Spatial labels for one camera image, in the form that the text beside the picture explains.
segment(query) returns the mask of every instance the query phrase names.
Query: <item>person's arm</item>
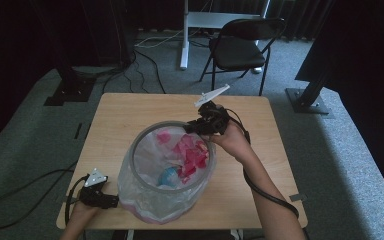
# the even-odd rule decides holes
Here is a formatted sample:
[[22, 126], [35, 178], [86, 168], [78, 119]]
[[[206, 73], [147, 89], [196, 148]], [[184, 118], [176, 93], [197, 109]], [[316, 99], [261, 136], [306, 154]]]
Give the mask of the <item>person's arm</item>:
[[[229, 121], [225, 133], [211, 136], [210, 141], [235, 157], [258, 188], [285, 200], [238, 125]], [[252, 194], [266, 239], [305, 239], [298, 219], [292, 211], [267, 200], [255, 191], [252, 191]]]
[[77, 240], [89, 221], [99, 211], [97, 207], [90, 207], [82, 202], [74, 205], [70, 220], [62, 233], [60, 240]]

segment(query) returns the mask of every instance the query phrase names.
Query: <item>black chair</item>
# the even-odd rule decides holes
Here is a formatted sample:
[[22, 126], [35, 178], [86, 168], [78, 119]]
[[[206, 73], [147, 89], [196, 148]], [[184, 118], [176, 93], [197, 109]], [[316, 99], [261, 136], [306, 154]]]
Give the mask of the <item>black chair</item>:
[[[264, 66], [259, 92], [261, 96], [269, 65], [270, 46], [281, 36], [285, 27], [286, 22], [281, 18], [236, 19], [226, 23], [218, 37], [210, 39], [210, 57], [199, 81], [202, 81], [204, 74], [211, 73], [211, 90], [214, 90], [216, 73], [244, 71], [240, 76], [242, 78], [250, 69]], [[267, 44], [260, 50], [255, 44], [256, 40], [266, 40]], [[206, 72], [211, 60], [212, 71]]]

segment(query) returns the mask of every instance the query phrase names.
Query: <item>chair seat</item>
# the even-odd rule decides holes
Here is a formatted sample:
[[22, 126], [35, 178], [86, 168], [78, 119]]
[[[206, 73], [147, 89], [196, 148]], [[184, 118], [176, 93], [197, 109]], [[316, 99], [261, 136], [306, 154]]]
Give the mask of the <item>chair seat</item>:
[[[213, 49], [217, 39], [210, 40], [210, 48]], [[222, 70], [247, 70], [262, 67], [265, 58], [261, 54], [255, 41], [243, 40], [236, 37], [222, 38], [219, 41], [214, 58], [217, 67]]]

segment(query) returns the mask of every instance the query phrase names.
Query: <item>chair backrest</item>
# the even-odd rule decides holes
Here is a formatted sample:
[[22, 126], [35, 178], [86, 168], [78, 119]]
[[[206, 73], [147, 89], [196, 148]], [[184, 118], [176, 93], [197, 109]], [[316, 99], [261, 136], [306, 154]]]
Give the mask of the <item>chair backrest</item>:
[[236, 19], [226, 23], [219, 36], [234, 36], [245, 40], [278, 38], [285, 27], [286, 22], [282, 18]]

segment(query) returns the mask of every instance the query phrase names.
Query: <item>person's right hand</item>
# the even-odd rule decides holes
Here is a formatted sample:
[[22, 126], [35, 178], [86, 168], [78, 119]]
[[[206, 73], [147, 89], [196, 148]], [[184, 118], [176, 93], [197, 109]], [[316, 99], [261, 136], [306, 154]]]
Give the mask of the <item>person's right hand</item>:
[[211, 135], [210, 141], [222, 147], [241, 163], [255, 156], [254, 150], [246, 140], [242, 129], [233, 121], [228, 122], [223, 135]]

